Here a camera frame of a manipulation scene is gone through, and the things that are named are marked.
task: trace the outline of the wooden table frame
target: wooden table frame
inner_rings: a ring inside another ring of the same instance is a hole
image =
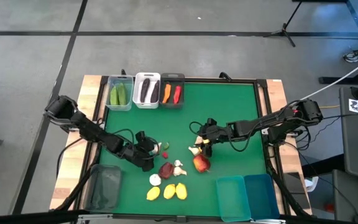
[[[106,79],[102,79],[100,75],[85,75],[83,79],[83,83],[80,90],[80,95],[78,97],[78,109],[82,111],[89,119],[93,119],[96,121],[99,118],[104,117],[104,102],[106,102],[106,97],[108,95],[107,88],[104,89],[103,92],[99,92],[103,83],[101,81]],[[262,115],[266,115],[271,111],[278,111],[280,108],[286,105],[287,100],[285,98],[283,84],[281,80],[254,80],[257,86],[258,91],[255,91],[255,96],[259,97],[259,102],[257,101],[257,106],[259,107],[260,113]],[[95,111],[96,102],[100,101],[100,107],[96,108],[98,110]],[[67,144],[78,139],[79,133],[72,132],[68,135]],[[286,142],[292,143],[296,145],[295,139],[291,137],[287,137]],[[85,154],[86,148],[89,147],[90,153],[88,155]],[[79,141],[74,144],[69,150],[67,150],[63,157],[62,163],[60,165],[59,175],[55,184],[55,190],[52,195],[52,201],[50,203],[50,208],[56,208],[64,199],[70,194],[75,185],[78,183],[78,180],[81,176],[81,173],[86,170],[86,166],[89,164],[84,163],[84,160],[87,157],[88,161],[93,160],[94,152],[96,151],[97,144],[87,144],[85,140]],[[273,148],[269,147],[269,153],[273,154]],[[280,146],[279,150],[279,160],[281,162],[282,171],[284,173],[287,172],[299,172],[303,186],[303,173],[300,163],[300,158],[298,151],[289,145]],[[277,160],[271,159],[274,168],[277,170]],[[277,198],[278,209],[281,214],[285,214],[285,210],[288,211],[284,206],[282,196],[280,193],[280,189],[275,184],[275,192]],[[306,212],[311,214],[311,209],[306,209]]]

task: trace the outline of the red chili pepper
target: red chili pepper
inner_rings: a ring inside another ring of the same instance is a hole
[[[181,92],[181,86],[176,86],[175,87],[175,94],[173,96],[173,103],[174,104],[179,103],[180,92]]]

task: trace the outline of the gray concrete floor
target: gray concrete floor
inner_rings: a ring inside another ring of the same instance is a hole
[[[0,0],[0,30],[71,31],[80,0]],[[266,32],[280,28],[296,3],[290,0],[94,0],[86,7],[80,30],[199,30]],[[345,4],[303,3],[288,27],[292,32],[357,32]],[[323,87],[320,76],[343,76],[357,64],[342,55],[358,49],[357,39],[295,37],[296,48],[281,37],[77,37],[60,94],[76,98],[83,75],[128,74],[139,71],[180,72],[188,77],[283,80],[287,100]],[[0,37],[0,215],[9,212],[29,156],[68,37]],[[313,97],[320,105],[338,105],[338,87]],[[339,110],[324,110],[324,115]],[[312,136],[325,123],[312,127]],[[24,212],[48,209],[55,185],[58,153],[67,135],[50,126]],[[303,154],[311,160],[342,152],[340,122]],[[332,189],[321,185],[311,195],[322,208]]]

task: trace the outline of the red apple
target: red apple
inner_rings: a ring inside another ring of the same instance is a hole
[[[205,156],[198,154],[193,159],[194,166],[198,172],[205,172],[211,167],[211,163]]]

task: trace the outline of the white plastic container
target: white plastic container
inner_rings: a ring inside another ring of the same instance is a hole
[[[126,93],[126,105],[110,105],[110,92],[114,85],[119,83],[124,84]],[[131,75],[110,75],[107,81],[108,96],[106,100],[106,106],[110,110],[129,111],[132,107],[132,95],[134,93],[134,77]]]
[[[146,94],[144,103],[141,103],[140,102],[140,93],[141,93],[143,81],[146,78],[150,79],[150,85],[149,85],[149,89],[147,90],[147,94]],[[138,108],[141,108],[141,109],[156,109],[156,108],[158,108],[158,104],[159,104],[158,100],[155,103],[151,103],[150,99],[152,97],[155,83],[157,81],[160,81],[160,79],[161,79],[160,74],[158,74],[158,73],[139,72],[138,74],[136,74],[133,101]]]

